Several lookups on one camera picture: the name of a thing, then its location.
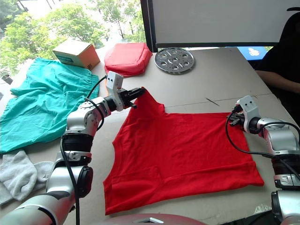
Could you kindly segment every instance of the white table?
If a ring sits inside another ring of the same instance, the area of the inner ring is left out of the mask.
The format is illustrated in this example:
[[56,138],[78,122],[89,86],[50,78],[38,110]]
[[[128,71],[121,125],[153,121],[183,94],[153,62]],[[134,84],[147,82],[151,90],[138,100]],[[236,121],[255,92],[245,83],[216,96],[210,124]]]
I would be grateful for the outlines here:
[[[236,101],[247,94],[253,95],[261,116],[294,122],[281,103],[271,93],[248,62],[235,48],[200,50],[192,52],[195,68],[185,75],[169,75],[160,71],[151,58],[145,74],[124,79],[123,87],[131,89],[146,87],[153,97],[166,106],[167,113],[217,113],[229,112]],[[102,77],[103,63],[93,73]],[[210,98],[217,106],[208,102]],[[96,133],[92,146],[94,170],[91,192],[81,203],[81,223],[96,224],[105,218],[105,203],[102,181],[108,175],[114,161],[114,140],[129,109],[114,112],[105,119],[103,127]],[[264,140],[257,135],[246,134],[250,150],[266,151]],[[36,143],[26,147],[32,162],[52,160],[59,151],[59,140]],[[270,194],[275,191],[273,169],[269,159],[253,156],[257,168],[265,181],[263,187],[244,188],[218,193],[186,196],[157,202],[137,209],[120,212],[112,216],[133,213],[169,213],[191,217],[207,224],[221,224],[270,210]],[[12,202],[2,208],[0,217],[19,205]],[[75,224],[75,212],[71,212],[65,224]]]

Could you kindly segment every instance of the red pillow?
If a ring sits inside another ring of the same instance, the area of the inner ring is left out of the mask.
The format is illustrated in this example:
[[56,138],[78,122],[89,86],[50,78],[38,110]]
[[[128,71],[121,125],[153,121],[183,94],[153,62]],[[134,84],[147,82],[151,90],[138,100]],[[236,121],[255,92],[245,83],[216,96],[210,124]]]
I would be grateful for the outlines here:
[[152,52],[145,43],[118,43],[105,55],[105,71],[123,77],[139,75],[145,72],[151,56]]

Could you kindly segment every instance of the black cable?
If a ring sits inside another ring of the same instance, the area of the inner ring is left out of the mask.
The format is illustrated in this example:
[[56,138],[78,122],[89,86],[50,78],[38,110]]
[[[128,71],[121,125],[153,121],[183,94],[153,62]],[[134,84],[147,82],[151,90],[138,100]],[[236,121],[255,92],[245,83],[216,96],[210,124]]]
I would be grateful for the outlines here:
[[253,225],[255,222],[257,222],[258,220],[260,220],[262,217],[267,216],[269,213],[271,213],[272,211],[267,211],[267,212],[263,212],[261,215],[259,215],[258,217],[256,217],[253,221],[251,221],[248,225]]
[[[258,151],[245,151],[243,149],[240,149],[238,146],[236,146],[233,141],[231,140],[230,136],[229,136],[229,133],[228,133],[228,121],[230,119],[230,117],[234,114],[234,112],[231,112],[230,115],[227,117],[227,120],[226,120],[226,125],[225,125],[225,132],[226,132],[226,136],[230,142],[230,144],[237,150],[243,152],[243,153],[247,153],[247,154],[253,154],[253,155],[262,155],[264,157],[267,157],[267,158],[276,158],[276,159],[279,159],[280,162],[282,164],[284,164],[297,178],[298,180],[300,180],[300,176],[299,174],[290,166],[288,165],[284,160],[282,160],[280,157],[278,156],[275,156],[275,155],[272,155],[272,154],[269,154],[269,153],[266,153],[266,152],[258,152]],[[288,123],[288,122],[271,122],[271,123],[266,123],[264,124],[258,131],[258,133],[260,133],[262,131],[262,129],[265,127],[265,126],[268,126],[268,125],[271,125],[271,124],[287,124],[287,125],[291,125],[292,123]]]
[[66,164],[67,170],[69,172],[69,175],[70,175],[70,178],[71,178],[71,181],[72,181],[72,184],[73,184],[75,204],[76,204],[76,225],[80,225],[80,207],[79,207],[79,197],[78,197],[77,184],[76,184],[75,177],[74,177],[74,174],[72,172],[71,166],[69,164],[69,161],[67,159],[66,153],[63,149],[62,142],[63,142],[63,137],[61,137],[61,140],[60,140],[60,152],[61,152],[62,157],[64,158],[64,162]]
[[93,106],[95,106],[95,108],[99,111],[99,113],[101,115],[101,123],[100,123],[99,127],[97,128],[97,130],[99,130],[102,127],[103,123],[104,123],[104,115],[103,115],[102,111],[99,109],[98,105],[96,105],[92,100],[90,100],[87,97],[85,98],[85,100],[88,101],[88,102],[91,102],[93,104]]
[[101,81],[103,81],[104,79],[107,78],[107,75],[105,75],[104,77],[102,77],[95,85],[94,87],[92,88],[92,90],[90,90],[89,94],[87,95],[87,98],[90,97],[90,95],[93,93],[94,89],[98,86],[98,84],[100,84]]

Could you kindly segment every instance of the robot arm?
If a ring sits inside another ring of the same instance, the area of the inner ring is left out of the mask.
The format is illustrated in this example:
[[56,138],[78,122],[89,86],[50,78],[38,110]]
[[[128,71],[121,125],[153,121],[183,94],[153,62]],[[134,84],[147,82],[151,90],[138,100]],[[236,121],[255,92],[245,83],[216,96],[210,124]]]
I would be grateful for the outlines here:
[[282,225],[300,224],[300,180],[284,164],[300,173],[300,147],[289,123],[272,118],[261,118],[258,107],[250,96],[237,101],[229,118],[231,126],[240,124],[247,133],[258,134],[267,142],[272,158],[274,182],[278,190],[272,192],[272,211]]
[[109,95],[105,98],[87,99],[76,111],[69,114],[66,131],[61,137],[61,152],[57,153],[52,173],[47,181],[46,193],[25,201],[3,217],[0,224],[64,223],[68,213],[75,208],[75,189],[66,164],[69,164],[74,176],[77,196],[85,197],[90,192],[93,177],[93,170],[87,165],[91,161],[90,150],[96,131],[111,112],[121,111],[129,106],[135,108],[130,101],[145,91],[144,88],[122,89],[122,82],[122,76],[109,72],[106,83]]

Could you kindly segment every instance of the teal shirt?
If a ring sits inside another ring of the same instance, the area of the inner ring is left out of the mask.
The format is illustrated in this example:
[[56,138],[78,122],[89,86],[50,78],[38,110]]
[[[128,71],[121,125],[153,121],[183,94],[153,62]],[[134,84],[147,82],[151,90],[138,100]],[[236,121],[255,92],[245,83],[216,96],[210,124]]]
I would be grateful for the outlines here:
[[[37,58],[0,120],[0,153],[60,137],[68,115],[84,101],[98,77],[88,69]],[[96,88],[90,99],[98,96]]]

